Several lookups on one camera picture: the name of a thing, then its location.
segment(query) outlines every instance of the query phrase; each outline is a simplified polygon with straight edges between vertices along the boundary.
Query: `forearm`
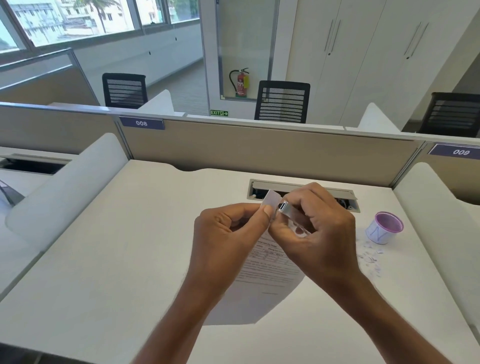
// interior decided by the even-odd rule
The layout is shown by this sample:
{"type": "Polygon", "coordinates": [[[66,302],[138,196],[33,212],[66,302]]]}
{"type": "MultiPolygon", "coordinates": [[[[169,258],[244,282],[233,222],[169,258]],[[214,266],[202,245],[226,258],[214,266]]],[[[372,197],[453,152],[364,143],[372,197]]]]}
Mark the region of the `forearm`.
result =
{"type": "Polygon", "coordinates": [[[201,292],[182,287],[132,364],[184,364],[212,305],[201,292]]]}
{"type": "Polygon", "coordinates": [[[405,321],[362,275],[333,298],[370,336],[387,364],[451,364],[405,321]]]}

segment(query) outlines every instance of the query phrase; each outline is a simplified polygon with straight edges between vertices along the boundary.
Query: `paper cup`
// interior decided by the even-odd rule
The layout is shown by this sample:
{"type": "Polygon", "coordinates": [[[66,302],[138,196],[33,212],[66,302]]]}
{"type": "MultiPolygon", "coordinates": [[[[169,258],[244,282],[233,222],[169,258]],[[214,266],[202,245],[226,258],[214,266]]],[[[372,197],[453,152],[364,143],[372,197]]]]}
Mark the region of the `paper cup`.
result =
{"type": "Polygon", "coordinates": [[[380,211],[375,214],[375,219],[365,230],[365,234],[374,243],[385,245],[402,230],[402,220],[390,212],[380,211]]]}

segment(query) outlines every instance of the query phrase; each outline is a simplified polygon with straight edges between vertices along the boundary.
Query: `black office chair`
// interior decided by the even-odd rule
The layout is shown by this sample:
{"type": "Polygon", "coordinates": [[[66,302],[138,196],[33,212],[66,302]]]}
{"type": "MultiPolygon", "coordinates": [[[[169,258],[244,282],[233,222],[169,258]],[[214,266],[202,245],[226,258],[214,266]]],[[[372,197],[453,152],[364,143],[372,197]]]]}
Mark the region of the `black office chair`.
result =
{"type": "Polygon", "coordinates": [[[307,121],[310,84],[289,81],[260,81],[255,120],[307,121]]]}
{"type": "Polygon", "coordinates": [[[476,138],[480,130],[480,95],[432,93],[419,133],[476,138]]]}
{"type": "Polygon", "coordinates": [[[138,109],[148,101],[142,74],[104,73],[102,82],[105,106],[138,109]]]}

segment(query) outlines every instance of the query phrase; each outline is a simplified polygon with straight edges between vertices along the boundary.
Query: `cabinet handle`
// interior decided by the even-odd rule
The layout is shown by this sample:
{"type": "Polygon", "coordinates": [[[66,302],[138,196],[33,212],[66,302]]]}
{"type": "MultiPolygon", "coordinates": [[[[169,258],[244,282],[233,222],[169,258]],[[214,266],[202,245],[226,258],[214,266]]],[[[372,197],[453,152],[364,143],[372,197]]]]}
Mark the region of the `cabinet handle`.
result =
{"type": "Polygon", "coordinates": [[[405,53],[403,54],[404,56],[407,54],[408,50],[410,49],[410,46],[412,45],[412,42],[413,42],[413,40],[415,39],[415,36],[417,35],[417,32],[419,31],[420,25],[421,25],[421,22],[420,22],[420,24],[417,25],[417,28],[415,29],[415,33],[413,33],[412,40],[411,40],[410,43],[408,44],[407,50],[406,50],[405,53]]]}
{"type": "Polygon", "coordinates": [[[324,52],[327,51],[328,41],[329,41],[329,39],[330,39],[330,33],[332,32],[333,20],[334,20],[334,19],[332,19],[332,23],[330,24],[330,29],[328,30],[327,43],[325,44],[324,52]]]}
{"type": "Polygon", "coordinates": [[[342,22],[341,20],[338,21],[338,27],[336,27],[335,39],[333,40],[332,50],[330,51],[330,53],[333,52],[333,47],[335,46],[336,36],[338,35],[338,30],[340,29],[340,23],[341,23],[341,22],[342,22]]]}
{"type": "Polygon", "coordinates": [[[420,44],[420,42],[421,42],[421,39],[423,38],[423,35],[425,34],[425,30],[427,30],[428,24],[430,24],[430,23],[427,23],[427,25],[425,26],[425,29],[423,30],[423,32],[422,32],[422,34],[421,34],[421,36],[420,36],[420,39],[419,39],[417,45],[415,46],[415,48],[413,49],[413,52],[412,52],[412,54],[410,55],[410,57],[413,57],[413,53],[415,53],[415,51],[417,50],[417,47],[419,46],[419,44],[420,44]]]}

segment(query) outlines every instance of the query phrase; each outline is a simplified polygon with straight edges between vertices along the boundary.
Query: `fire extinguisher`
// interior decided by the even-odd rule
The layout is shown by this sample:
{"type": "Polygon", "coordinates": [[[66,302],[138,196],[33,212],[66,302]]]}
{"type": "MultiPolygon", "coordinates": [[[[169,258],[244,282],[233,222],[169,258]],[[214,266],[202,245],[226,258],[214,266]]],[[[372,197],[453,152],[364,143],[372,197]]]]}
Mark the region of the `fire extinguisher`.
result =
{"type": "Polygon", "coordinates": [[[247,91],[248,91],[248,88],[250,87],[250,77],[248,76],[250,72],[247,72],[246,71],[247,69],[248,67],[242,70],[233,70],[228,75],[230,82],[232,82],[232,86],[235,89],[235,97],[247,97],[247,91]],[[235,72],[239,72],[239,75],[237,76],[236,87],[232,80],[232,73],[235,73],[235,72]]]}

